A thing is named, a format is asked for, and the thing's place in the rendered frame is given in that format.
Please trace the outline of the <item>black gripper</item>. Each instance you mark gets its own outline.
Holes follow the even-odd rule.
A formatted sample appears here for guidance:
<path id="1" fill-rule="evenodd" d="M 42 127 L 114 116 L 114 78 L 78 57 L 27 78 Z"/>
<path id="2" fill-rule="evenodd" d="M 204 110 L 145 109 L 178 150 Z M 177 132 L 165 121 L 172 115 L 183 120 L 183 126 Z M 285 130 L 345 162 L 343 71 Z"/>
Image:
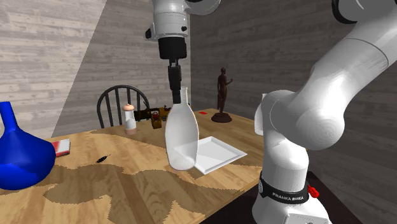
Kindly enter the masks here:
<path id="1" fill-rule="evenodd" d="M 170 59 L 168 66 L 169 85 L 174 104 L 181 103 L 181 66 L 179 59 L 187 57 L 186 41 L 182 37 L 166 37 L 158 40 L 161 59 Z"/>

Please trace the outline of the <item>brown and yellow toy vehicle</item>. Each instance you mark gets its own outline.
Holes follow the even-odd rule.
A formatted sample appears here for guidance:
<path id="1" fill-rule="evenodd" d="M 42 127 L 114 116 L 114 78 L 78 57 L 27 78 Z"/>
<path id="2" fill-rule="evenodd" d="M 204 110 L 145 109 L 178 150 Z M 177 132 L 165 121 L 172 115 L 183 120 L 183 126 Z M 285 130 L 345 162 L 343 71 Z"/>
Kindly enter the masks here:
<path id="1" fill-rule="evenodd" d="M 166 106 L 160 108 L 149 108 L 142 111 L 135 111 L 134 116 L 136 121 L 150 120 L 153 129 L 159 129 L 162 127 L 162 122 L 167 121 L 167 116 L 171 108 Z"/>

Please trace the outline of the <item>dark brown human statue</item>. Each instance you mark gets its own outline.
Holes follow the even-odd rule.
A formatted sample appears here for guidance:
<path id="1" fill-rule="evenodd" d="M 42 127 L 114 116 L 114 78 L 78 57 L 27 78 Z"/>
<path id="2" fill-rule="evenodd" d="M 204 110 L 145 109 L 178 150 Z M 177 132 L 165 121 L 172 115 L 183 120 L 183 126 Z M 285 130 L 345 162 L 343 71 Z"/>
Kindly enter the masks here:
<path id="1" fill-rule="evenodd" d="M 228 123 L 232 121 L 232 118 L 228 113 L 224 112 L 225 101 L 227 98 L 227 86 L 233 82 L 233 79 L 227 80 L 226 77 L 226 69 L 224 67 L 221 68 L 221 74 L 218 76 L 217 80 L 217 109 L 219 110 L 215 113 L 211 120 L 217 123 Z"/>

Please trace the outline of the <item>clear glass bottle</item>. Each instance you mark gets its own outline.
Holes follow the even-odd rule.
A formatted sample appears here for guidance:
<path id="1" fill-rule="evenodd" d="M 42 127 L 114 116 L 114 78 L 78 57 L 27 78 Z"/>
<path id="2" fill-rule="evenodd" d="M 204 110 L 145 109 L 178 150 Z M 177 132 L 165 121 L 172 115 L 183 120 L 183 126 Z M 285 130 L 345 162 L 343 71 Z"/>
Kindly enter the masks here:
<path id="1" fill-rule="evenodd" d="M 179 171 L 195 165 L 199 128 L 195 115 L 188 105 L 188 88 L 181 87 L 181 102 L 173 104 L 165 126 L 165 143 L 169 165 Z"/>

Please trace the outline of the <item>white pepper mill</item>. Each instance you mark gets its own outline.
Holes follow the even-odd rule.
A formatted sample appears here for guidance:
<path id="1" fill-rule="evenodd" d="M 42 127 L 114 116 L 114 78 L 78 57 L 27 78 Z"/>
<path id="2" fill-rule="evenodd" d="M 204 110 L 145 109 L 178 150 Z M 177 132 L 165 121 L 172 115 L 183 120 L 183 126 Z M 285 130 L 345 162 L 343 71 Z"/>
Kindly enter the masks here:
<path id="1" fill-rule="evenodd" d="M 125 112 L 125 133 L 127 135 L 133 135 L 137 132 L 136 119 L 134 117 L 135 107 L 130 104 L 123 106 Z"/>

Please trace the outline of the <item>black wooden chair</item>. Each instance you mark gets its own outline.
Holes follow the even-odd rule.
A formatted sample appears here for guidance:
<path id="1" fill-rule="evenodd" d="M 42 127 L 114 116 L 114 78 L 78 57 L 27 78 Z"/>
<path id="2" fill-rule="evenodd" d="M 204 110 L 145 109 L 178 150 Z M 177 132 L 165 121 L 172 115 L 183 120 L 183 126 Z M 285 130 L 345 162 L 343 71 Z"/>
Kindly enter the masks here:
<path id="1" fill-rule="evenodd" d="M 141 101 L 143 102 L 144 106 L 146 109 L 150 109 L 150 104 L 148 98 L 143 94 L 142 91 L 140 91 L 138 88 L 130 86 L 130 85 L 115 85 L 113 87 L 108 88 L 107 90 L 103 91 L 103 93 L 100 95 L 97 105 L 96 105 L 96 112 L 97 112 L 97 117 L 99 119 L 99 124 L 102 129 L 105 128 L 104 124 L 104 117 L 102 115 L 102 109 L 101 105 L 102 102 L 105 101 L 106 105 L 106 111 L 107 115 L 109 118 L 109 124 L 111 127 L 114 127 L 114 120 L 113 120 L 113 114 L 112 114 L 112 109 L 111 109 L 111 103 L 110 103 L 110 97 L 109 94 L 111 92 L 115 93 L 115 100 L 116 100 L 116 107 L 117 107 L 117 118 L 118 118 L 118 123 L 120 125 L 123 124 L 123 118 L 122 118 L 122 107 L 121 107 L 121 102 L 120 102 L 120 93 L 119 89 L 124 88 L 127 93 L 127 102 L 130 104 L 132 102 L 131 100 L 131 91 L 134 91 L 136 93 L 136 102 L 137 102 L 137 110 L 141 110 Z"/>

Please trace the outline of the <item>white square plate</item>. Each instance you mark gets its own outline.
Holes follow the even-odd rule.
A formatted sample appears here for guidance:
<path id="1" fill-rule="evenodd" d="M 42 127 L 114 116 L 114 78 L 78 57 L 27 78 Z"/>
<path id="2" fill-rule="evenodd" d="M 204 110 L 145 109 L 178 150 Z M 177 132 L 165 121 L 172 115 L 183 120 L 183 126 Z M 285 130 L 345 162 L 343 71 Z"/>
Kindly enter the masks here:
<path id="1" fill-rule="evenodd" d="M 197 149 L 194 167 L 202 174 L 208 174 L 247 155 L 247 153 L 213 136 L 175 148 L 176 152 L 183 158 L 189 158 L 190 160 L 193 153 L 189 150 L 194 149 Z"/>

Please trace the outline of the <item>wooden table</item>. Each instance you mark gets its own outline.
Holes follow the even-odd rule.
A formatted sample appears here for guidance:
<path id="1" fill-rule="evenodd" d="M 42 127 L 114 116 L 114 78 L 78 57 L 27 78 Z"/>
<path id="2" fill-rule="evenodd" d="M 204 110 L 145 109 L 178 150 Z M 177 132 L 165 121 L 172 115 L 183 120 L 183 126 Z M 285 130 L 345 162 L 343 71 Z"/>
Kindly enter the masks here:
<path id="1" fill-rule="evenodd" d="M 198 224 L 257 184 L 262 139 L 248 118 L 196 113 L 201 137 L 247 153 L 209 174 L 170 167 L 162 129 L 139 122 L 70 135 L 71 152 L 48 177 L 19 191 L 0 190 L 0 224 Z M 105 161 L 95 162 L 109 155 Z"/>

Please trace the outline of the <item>red and white box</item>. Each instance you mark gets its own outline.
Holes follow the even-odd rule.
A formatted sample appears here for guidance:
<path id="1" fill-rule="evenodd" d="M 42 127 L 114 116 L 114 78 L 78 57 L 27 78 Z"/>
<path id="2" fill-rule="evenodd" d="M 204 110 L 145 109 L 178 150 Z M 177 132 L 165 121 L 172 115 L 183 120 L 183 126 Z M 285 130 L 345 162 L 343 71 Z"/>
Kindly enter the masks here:
<path id="1" fill-rule="evenodd" d="M 70 145 L 71 145 L 70 139 L 54 141 L 52 142 L 52 145 L 55 149 L 56 157 L 61 157 L 70 154 Z"/>

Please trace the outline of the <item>dark robot stand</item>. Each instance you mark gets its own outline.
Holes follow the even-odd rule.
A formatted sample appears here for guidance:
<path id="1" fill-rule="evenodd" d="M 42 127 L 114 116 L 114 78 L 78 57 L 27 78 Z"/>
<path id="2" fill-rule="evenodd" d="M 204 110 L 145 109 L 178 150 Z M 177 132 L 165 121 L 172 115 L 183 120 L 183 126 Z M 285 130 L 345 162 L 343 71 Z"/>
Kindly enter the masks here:
<path id="1" fill-rule="evenodd" d="M 363 224 L 313 172 L 308 172 L 307 180 L 309 185 L 319 192 L 318 199 L 326 208 L 333 224 Z M 256 224 L 251 210 L 257 194 L 258 186 L 256 185 L 200 224 Z"/>

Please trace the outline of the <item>blue vase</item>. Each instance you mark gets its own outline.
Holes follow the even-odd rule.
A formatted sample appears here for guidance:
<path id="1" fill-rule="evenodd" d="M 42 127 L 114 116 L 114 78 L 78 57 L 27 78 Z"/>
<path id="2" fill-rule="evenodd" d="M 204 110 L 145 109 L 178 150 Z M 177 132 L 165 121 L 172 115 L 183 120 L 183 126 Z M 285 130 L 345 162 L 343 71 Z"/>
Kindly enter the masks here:
<path id="1" fill-rule="evenodd" d="M 44 180 L 55 163 L 52 143 L 23 131 L 9 101 L 0 102 L 0 116 L 0 188 L 21 190 Z"/>

